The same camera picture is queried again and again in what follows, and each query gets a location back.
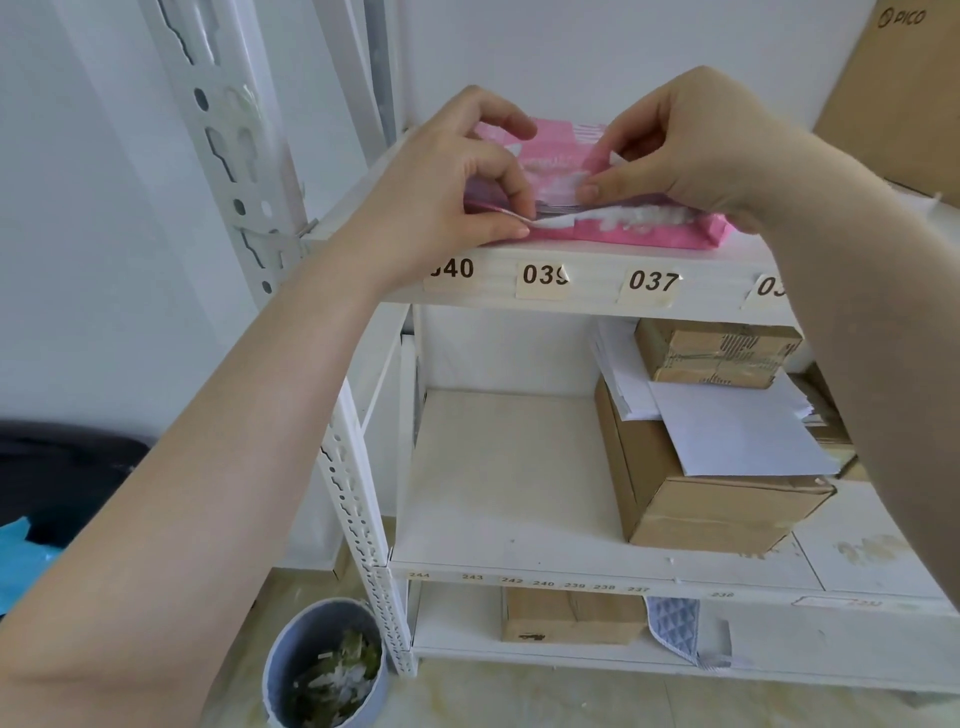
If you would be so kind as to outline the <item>black bag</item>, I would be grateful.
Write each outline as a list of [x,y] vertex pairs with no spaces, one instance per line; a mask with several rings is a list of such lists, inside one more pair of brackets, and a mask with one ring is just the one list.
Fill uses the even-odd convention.
[[149,451],[95,428],[0,419],[0,528],[19,522],[28,541],[67,548]]

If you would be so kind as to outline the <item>person's right forearm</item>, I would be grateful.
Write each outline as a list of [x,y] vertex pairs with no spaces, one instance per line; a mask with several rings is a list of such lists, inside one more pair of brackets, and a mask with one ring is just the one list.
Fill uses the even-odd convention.
[[960,610],[960,250],[859,162],[746,132],[754,217],[882,503]]

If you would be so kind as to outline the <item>small taped cardboard box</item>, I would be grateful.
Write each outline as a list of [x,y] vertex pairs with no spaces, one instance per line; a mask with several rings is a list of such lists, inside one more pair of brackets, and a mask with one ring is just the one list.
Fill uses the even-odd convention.
[[767,390],[803,336],[788,325],[640,319],[633,339],[654,383]]

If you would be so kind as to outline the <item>flat cardboard box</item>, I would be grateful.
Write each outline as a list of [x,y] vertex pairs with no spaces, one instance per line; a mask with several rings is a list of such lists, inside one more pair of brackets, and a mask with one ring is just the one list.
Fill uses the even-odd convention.
[[506,643],[629,646],[648,630],[640,596],[573,590],[502,588]]

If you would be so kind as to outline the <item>big leaning cardboard carton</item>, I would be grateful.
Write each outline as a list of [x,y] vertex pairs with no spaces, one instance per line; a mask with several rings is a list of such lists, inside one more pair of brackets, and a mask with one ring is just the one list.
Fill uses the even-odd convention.
[[813,132],[960,210],[960,0],[876,0]]

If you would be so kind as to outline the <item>white paper sheets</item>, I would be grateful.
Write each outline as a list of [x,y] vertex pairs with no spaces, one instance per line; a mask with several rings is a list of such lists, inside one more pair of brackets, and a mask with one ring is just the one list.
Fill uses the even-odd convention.
[[665,430],[689,477],[838,477],[846,452],[831,452],[808,427],[810,397],[787,373],[764,390],[651,379],[636,323],[600,317],[590,347],[618,422]]

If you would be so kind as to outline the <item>person's right hand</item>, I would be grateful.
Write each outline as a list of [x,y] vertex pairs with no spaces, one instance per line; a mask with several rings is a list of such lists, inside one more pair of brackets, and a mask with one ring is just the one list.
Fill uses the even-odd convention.
[[697,66],[650,91],[616,116],[596,144],[625,164],[663,155],[678,180],[663,196],[718,213],[738,231],[762,230],[757,205],[776,146],[789,128],[745,85]]

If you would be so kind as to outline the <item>row of small number stickers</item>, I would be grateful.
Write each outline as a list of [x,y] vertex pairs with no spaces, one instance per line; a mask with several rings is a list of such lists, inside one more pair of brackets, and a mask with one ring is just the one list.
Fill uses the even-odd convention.
[[680,598],[695,600],[733,600],[738,593],[729,589],[698,589],[687,588],[673,581],[665,585],[640,585],[634,583],[614,583],[598,581],[596,579],[578,581],[569,579],[554,579],[550,577],[528,578],[502,574],[481,574],[474,572],[441,572],[441,571],[402,571],[398,574],[410,581],[438,582],[450,584],[464,584],[469,586],[496,586],[502,588],[526,588],[539,590],[558,590],[578,593],[619,594],[630,596]]

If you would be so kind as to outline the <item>grey quilted cloth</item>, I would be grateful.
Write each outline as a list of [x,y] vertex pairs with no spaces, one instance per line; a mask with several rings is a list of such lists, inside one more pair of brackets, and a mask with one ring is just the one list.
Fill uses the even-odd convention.
[[701,601],[645,595],[648,629],[663,648],[705,672],[718,673],[738,666],[730,623],[715,619],[713,649],[699,646]]

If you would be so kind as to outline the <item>blue plastic bag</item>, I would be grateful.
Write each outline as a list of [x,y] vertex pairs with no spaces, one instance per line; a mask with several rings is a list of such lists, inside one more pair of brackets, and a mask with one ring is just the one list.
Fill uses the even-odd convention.
[[0,620],[59,558],[63,549],[29,540],[29,517],[0,526]]

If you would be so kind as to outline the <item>pink plastic packet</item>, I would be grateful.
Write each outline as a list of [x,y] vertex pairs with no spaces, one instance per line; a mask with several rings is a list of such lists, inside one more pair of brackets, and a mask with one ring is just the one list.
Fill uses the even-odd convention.
[[691,208],[664,195],[647,195],[611,205],[582,204],[576,189],[587,177],[625,164],[615,152],[603,157],[596,144],[604,125],[535,119],[536,136],[521,140],[501,127],[479,123],[481,140],[497,144],[516,159],[535,201],[531,219],[520,222],[545,239],[681,250],[713,250],[733,232],[720,214]]

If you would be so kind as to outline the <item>large brown cardboard box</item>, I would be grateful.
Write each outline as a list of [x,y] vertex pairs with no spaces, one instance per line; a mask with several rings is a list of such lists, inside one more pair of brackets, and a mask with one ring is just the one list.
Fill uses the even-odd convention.
[[594,404],[629,544],[763,557],[837,494],[824,476],[685,475],[662,421],[621,419],[602,377]]

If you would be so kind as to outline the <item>grey waste bin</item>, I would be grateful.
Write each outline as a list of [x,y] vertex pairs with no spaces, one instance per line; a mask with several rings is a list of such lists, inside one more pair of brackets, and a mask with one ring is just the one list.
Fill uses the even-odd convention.
[[388,653],[374,611],[367,604],[346,597],[324,599],[304,608],[275,639],[261,681],[269,728],[295,728],[287,706],[292,681],[316,664],[318,654],[336,650],[349,629],[380,643],[382,661],[371,694],[338,728],[373,728],[388,697]]

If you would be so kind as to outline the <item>beige number label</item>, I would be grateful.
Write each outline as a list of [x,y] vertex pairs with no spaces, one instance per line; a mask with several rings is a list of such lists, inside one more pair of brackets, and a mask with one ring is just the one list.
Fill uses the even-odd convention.
[[479,290],[480,275],[471,257],[451,257],[426,275],[422,286],[432,294],[471,295]]
[[517,263],[514,297],[528,301],[564,301],[572,290],[566,265],[559,261]]
[[789,309],[784,282],[778,273],[762,273],[744,298],[740,310]]
[[620,307],[669,309],[685,278],[676,270],[635,268],[623,279],[616,304]]

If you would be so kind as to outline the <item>person's left forearm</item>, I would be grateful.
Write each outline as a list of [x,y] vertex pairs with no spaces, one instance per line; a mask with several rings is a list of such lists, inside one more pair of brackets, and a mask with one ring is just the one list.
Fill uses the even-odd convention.
[[0,623],[0,728],[196,728],[378,303],[442,248],[340,236],[284,282]]

